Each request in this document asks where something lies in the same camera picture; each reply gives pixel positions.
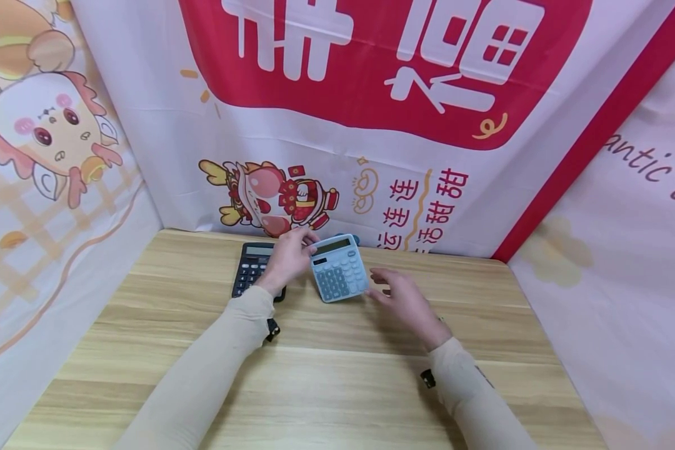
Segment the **yellow flower pattern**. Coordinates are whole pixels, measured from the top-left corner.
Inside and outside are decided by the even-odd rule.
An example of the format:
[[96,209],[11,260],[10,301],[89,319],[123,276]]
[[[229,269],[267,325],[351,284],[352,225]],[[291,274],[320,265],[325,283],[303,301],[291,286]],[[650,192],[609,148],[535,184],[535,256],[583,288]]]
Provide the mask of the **yellow flower pattern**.
[[583,269],[593,266],[588,245],[573,237],[568,219],[558,215],[545,219],[518,254],[532,266],[537,279],[561,288],[580,283]]

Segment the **wooden tabletop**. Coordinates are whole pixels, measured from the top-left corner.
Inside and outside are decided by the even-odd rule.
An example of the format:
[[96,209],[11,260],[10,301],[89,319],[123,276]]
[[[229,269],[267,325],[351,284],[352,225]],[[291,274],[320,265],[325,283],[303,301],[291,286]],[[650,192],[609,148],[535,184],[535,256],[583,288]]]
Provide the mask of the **wooden tabletop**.
[[[242,244],[258,240],[158,233],[5,449],[109,449],[223,311]],[[361,255],[414,276],[541,449],[606,448],[507,266]],[[376,306],[324,304],[308,275],[290,284],[282,333],[246,361],[201,449],[464,449],[418,378],[419,344]]]

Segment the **calculator keypad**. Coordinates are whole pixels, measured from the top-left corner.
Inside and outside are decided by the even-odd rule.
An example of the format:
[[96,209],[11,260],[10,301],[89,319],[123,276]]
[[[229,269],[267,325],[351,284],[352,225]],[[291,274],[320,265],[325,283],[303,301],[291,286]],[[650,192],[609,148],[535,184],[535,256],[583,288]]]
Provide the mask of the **calculator keypad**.
[[232,295],[234,297],[243,295],[243,292],[246,292],[267,269],[267,264],[268,259],[266,257],[244,257],[240,261],[240,267],[237,270],[237,278],[232,288]]
[[316,268],[315,278],[322,292],[322,298],[329,301],[357,294],[358,286],[364,283],[365,273],[357,267],[357,264],[353,266],[350,259],[343,259],[324,269]]

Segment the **cartoon eye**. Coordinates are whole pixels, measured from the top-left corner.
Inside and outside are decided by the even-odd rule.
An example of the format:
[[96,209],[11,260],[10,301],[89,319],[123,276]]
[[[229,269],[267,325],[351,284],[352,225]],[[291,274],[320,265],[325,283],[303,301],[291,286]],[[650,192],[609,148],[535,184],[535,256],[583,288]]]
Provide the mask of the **cartoon eye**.
[[64,109],[62,115],[66,117],[66,120],[69,124],[77,125],[78,123],[80,123],[80,117],[78,117],[78,114],[72,109],[69,108]]
[[53,135],[50,134],[47,129],[42,127],[37,127],[33,129],[32,135],[35,137],[35,141],[41,146],[49,147],[53,143]]

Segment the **red stripe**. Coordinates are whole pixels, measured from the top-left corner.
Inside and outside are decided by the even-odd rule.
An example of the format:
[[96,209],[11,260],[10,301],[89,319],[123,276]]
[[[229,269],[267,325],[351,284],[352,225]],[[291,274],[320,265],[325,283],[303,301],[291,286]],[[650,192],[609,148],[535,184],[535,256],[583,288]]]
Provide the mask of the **red stripe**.
[[674,61],[675,8],[512,227],[493,259],[508,262],[514,256]]

